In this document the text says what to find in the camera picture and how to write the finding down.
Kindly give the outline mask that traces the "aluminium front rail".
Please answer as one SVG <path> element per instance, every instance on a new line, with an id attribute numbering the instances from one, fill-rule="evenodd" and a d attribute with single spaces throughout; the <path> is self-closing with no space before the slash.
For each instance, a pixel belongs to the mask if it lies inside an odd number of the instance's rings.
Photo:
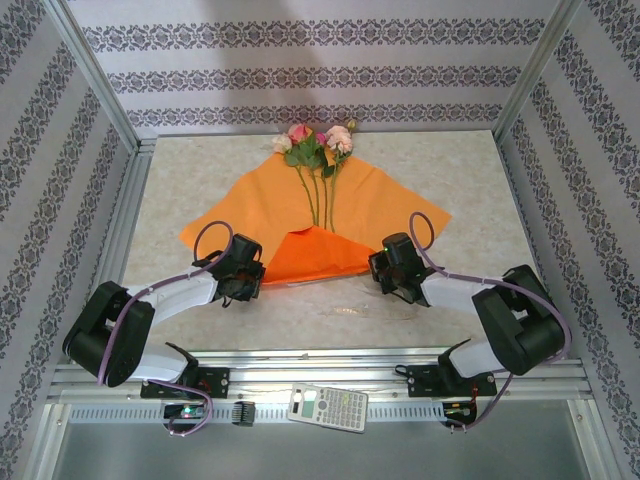
<path id="1" fill-rule="evenodd" d="M 299 349 L 201 351 L 194 357 L 206 367 L 230 370 L 228 399 L 278 403 L 288 398 L 294 383 L 363 391 L 374 402 L 407 401 L 407 381 L 398 365 L 434 364 L 442 347 L 379 349 Z M 77 364 L 60 364 L 46 394 L 48 403 L 125 403 L 139 401 L 142 382 L 99 386 Z M 591 382 L 581 360 L 560 360 L 515 377 L 505 400 L 591 400 Z"/>

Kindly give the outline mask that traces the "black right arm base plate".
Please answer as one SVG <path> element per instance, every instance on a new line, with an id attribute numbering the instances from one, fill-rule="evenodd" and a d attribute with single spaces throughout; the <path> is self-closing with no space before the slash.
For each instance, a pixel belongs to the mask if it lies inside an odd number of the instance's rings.
<path id="1" fill-rule="evenodd" d="M 489 373 L 464 378 L 452 367 L 409 365 L 406 377 L 410 397 L 491 397 L 497 394 L 496 384 L 489 380 Z"/>

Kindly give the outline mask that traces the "aluminium left corner post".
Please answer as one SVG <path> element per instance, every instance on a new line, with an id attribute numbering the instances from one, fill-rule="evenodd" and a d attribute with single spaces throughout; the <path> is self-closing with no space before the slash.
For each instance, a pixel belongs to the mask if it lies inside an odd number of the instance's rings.
<path id="1" fill-rule="evenodd" d="M 105 109 L 129 152 L 138 151 L 140 140 L 109 79 L 94 54 L 66 0 L 41 0 L 89 86 Z"/>

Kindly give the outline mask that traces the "pink fake flower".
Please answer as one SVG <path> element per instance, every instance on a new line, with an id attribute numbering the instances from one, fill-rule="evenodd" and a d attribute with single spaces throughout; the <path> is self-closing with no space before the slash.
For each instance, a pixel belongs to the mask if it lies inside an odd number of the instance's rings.
<path id="1" fill-rule="evenodd" d="M 316 133 L 305 124 L 292 125 L 288 136 L 292 146 L 285 153 L 285 163 L 296 171 L 305 191 L 313 225 L 318 226 L 320 195 L 316 171 L 321 167 L 321 144 Z"/>

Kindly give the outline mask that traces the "aluminium left side rail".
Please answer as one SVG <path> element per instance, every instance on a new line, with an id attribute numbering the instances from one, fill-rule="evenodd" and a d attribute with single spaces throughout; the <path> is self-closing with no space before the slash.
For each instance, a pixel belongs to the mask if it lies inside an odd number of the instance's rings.
<path id="1" fill-rule="evenodd" d="M 143 140 L 128 160 L 86 299 L 102 283 L 124 278 L 155 145 Z"/>

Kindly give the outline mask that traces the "grey scientific calculator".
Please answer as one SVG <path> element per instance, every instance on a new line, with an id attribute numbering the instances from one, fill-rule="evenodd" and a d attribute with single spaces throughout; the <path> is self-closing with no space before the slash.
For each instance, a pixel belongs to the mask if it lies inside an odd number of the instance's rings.
<path id="1" fill-rule="evenodd" d="M 286 418 L 293 422 L 362 434 L 367 421 L 365 393 L 296 383 L 292 386 Z"/>

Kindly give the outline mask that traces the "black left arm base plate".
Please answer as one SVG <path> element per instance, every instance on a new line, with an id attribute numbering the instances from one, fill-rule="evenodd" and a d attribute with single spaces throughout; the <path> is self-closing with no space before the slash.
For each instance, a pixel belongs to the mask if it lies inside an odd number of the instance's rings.
<path id="1" fill-rule="evenodd" d="M 142 385 L 143 399 L 163 400 L 203 400 L 201 392 L 213 399 L 226 399 L 228 395 L 230 369 L 223 367 L 188 368 L 176 381 L 177 385 L 189 387 L 198 392 L 187 392 L 175 386 L 162 386 L 157 382 Z"/>

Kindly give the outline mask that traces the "orange wrapping paper sheet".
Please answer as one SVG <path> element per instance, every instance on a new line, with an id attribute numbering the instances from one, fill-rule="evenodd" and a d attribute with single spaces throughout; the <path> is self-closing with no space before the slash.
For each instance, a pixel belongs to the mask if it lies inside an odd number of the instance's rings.
<path id="1" fill-rule="evenodd" d="M 368 272 L 368 259 L 384 238 L 405 232 L 420 211 L 430 222 L 418 226 L 429 242 L 449 223 L 448 212 L 405 188 L 383 170 L 350 157 L 336 182 L 313 187 L 310 175 L 273 154 L 243 175 L 206 214 L 188 224 L 180 239 L 204 257 L 226 246 L 216 220 L 262 247 L 267 285 L 294 284 Z"/>

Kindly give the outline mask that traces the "aluminium corner post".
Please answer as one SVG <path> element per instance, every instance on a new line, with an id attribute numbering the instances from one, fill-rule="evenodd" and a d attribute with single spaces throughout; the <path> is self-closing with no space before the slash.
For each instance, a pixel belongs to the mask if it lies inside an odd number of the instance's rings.
<path id="1" fill-rule="evenodd" d="M 501 146 L 583 0 L 558 0 L 491 132 Z"/>
<path id="2" fill-rule="evenodd" d="M 129 152 L 138 151 L 140 140 L 109 79 L 94 54 L 66 0 L 41 0 L 89 86 L 105 109 Z"/>

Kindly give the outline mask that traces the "circuit board with green light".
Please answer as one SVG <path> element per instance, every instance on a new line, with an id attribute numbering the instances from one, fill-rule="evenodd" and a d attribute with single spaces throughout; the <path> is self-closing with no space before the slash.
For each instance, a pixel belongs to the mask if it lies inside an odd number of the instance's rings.
<path id="1" fill-rule="evenodd" d="M 195 420 L 206 415 L 205 406 L 202 404 L 168 404 L 164 407 L 163 418 Z"/>

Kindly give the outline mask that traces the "aluminium rail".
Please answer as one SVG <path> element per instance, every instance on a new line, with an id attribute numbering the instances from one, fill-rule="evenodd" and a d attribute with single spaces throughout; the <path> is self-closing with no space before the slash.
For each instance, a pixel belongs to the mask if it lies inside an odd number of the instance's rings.
<path id="1" fill-rule="evenodd" d="M 86 299 L 102 283 L 124 278 L 155 145 L 143 140 L 128 160 Z"/>
<path id="2" fill-rule="evenodd" d="M 398 365 L 434 364 L 442 347 L 379 349 L 299 349 L 201 351 L 194 357 L 206 367 L 230 370 L 228 399 L 278 403 L 288 398 L 294 383 L 363 391 L 374 402 L 407 401 L 407 381 Z M 142 382 L 99 386 L 77 364 L 60 364 L 46 394 L 48 403 L 125 403 L 139 401 Z M 560 360 L 515 377 L 505 400 L 591 400 L 591 382 L 581 360 Z"/>
<path id="3" fill-rule="evenodd" d="M 527 218 L 527 215 L 526 215 L 526 212 L 525 212 L 525 209 L 524 209 L 524 204 L 522 202 L 521 195 L 520 195 L 519 190 L 517 188 L 517 184 L 516 184 L 516 181 L 515 181 L 515 177 L 513 175 L 513 171 L 511 169 L 509 163 L 508 163 L 508 158 L 506 156 L 504 148 L 502 146 L 498 146 L 497 149 L 498 149 L 498 152 L 499 152 L 499 155 L 500 155 L 501 162 L 503 164 L 503 168 L 505 170 L 505 175 L 506 175 L 506 177 L 508 179 L 508 182 L 509 182 L 509 186 L 510 186 L 512 195 L 514 197 L 514 201 L 516 203 L 516 208 L 517 208 L 517 211 L 518 211 L 518 215 L 519 215 L 520 221 L 521 221 L 521 223 L 523 225 L 523 229 L 524 229 L 525 237 L 526 237 L 526 240 L 527 240 L 527 243 L 528 243 L 528 246 L 529 246 L 529 250 L 530 250 L 531 256 L 532 256 L 532 258 L 534 260 L 533 269 L 538 274 L 540 282 L 541 282 L 541 284 L 542 284 L 547 296 L 549 297 L 550 302 L 553 302 L 553 296 L 550 293 L 550 291 L 548 289 L 548 285 L 546 283 L 547 278 L 546 278 L 546 275 L 545 275 L 545 270 L 544 270 L 544 267 L 541 265 L 541 260 L 540 260 L 540 256 L 539 256 L 538 251 L 537 251 L 535 238 L 533 236 L 531 225 L 530 225 L 530 223 L 528 221 L 528 218 Z"/>

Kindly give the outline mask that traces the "aluminium right side rail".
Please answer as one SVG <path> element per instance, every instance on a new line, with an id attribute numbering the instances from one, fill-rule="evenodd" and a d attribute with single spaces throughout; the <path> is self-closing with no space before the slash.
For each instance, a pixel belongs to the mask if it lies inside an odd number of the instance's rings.
<path id="1" fill-rule="evenodd" d="M 527 240 L 527 243 L 528 243 L 528 246 L 529 246 L 529 250 L 530 250 L 531 256 L 532 256 L 532 258 L 534 260 L 533 269 L 538 274 L 540 282 L 541 282 L 541 284 L 542 284 L 547 296 L 549 297 L 550 302 L 553 302 L 553 296 L 550 293 L 550 291 L 548 289 L 548 285 L 546 283 L 547 278 L 546 278 L 546 275 L 545 275 L 545 270 L 544 270 L 544 267 L 541 265 L 541 260 L 540 260 L 540 256 L 539 256 L 538 251 L 537 251 L 535 238 L 533 236 L 531 225 L 530 225 L 530 223 L 528 221 L 528 218 L 527 218 L 527 215 L 526 215 L 526 212 L 525 212 L 525 209 L 524 209 L 524 204 L 522 202 L 521 195 L 520 195 L 519 190 L 517 188 L 517 184 L 516 184 L 516 181 L 515 181 L 515 177 L 513 175 L 513 171 L 511 169 L 509 163 L 508 163 L 508 158 L 506 156 L 504 148 L 502 146 L 498 146 L 497 149 L 498 149 L 498 152 L 499 152 L 499 155 L 500 155 L 501 162 L 503 164 L 503 168 L 505 170 L 505 175 L 506 175 L 506 177 L 508 179 L 508 182 L 509 182 L 509 186 L 510 186 L 512 195 L 514 197 L 514 201 L 516 203 L 516 208 L 517 208 L 517 211 L 518 211 L 518 215 L 519 215 L 520 221 L 521 221 L 521 223 L 523 225 L 523 229 L 524 229 L 525 237 L 526 237 L 526 240 Z"/>

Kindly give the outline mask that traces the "aluminium right corner post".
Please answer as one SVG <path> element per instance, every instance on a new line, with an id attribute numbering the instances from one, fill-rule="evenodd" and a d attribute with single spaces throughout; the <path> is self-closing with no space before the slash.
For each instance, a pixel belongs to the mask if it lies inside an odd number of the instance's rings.
<path id="1" fill-rule="evenodd" d="M 491 132 L 501 146 L 583 0 L 558 0 Z"/>

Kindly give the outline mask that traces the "dark pink fake rose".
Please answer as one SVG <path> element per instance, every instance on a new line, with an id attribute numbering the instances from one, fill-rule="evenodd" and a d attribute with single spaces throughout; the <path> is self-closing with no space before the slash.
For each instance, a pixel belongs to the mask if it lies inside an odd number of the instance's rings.
<path id="1" fill-rule="evenodd" d="M 335 232 L 333 213 L 337 164 L 334 158 L 328 154 L 328 140 L 324 133 L 316 133 L 314 135 L 312 146 L 313 157 L 311 160 L 311 168 L 314 175 L 321 181 L 324 197 L 322 225 L 325 229 Z"/>

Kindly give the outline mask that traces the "black clipper comb guard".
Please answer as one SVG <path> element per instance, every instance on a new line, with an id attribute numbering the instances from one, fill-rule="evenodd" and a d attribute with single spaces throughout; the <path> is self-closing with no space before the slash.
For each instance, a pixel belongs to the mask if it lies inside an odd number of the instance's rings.
<path id="1" fill-rule="evenodd" d="M 231 423 L 240 427 L 252 427 L 255 422 L 256 405 L 251 401 L 237 401 L 231 412 Z"/>

